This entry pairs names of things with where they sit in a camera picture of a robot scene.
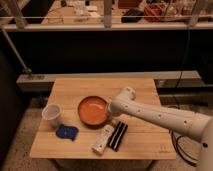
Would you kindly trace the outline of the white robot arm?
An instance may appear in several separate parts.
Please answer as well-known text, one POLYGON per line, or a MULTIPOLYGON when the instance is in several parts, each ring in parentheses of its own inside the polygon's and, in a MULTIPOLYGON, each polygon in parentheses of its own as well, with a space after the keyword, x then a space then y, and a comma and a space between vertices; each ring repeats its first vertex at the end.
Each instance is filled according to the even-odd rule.
POLYGON ((127 114, 175 131, 201 144, 196 171, 213 171, 213 117, 188 110, 138 103, 136 92, 124 87, 112 98, 107 113, 127 114))

